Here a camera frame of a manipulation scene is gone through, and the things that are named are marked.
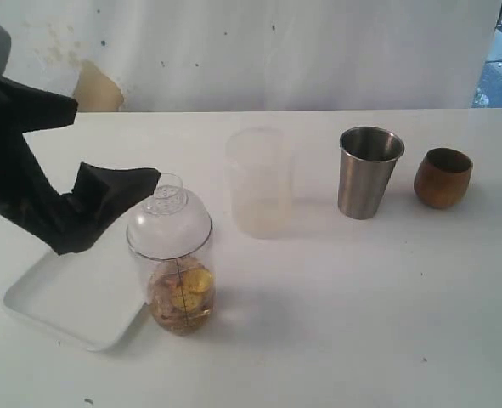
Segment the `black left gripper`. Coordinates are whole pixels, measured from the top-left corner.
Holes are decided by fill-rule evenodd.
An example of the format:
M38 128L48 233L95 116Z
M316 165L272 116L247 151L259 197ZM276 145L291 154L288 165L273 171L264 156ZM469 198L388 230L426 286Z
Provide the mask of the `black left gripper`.
M108 169L81 163L69 193L49 183L24 134L74 123L78 102L0 76L0 216L57 254L90 249L127 210L151 196L152 167Z

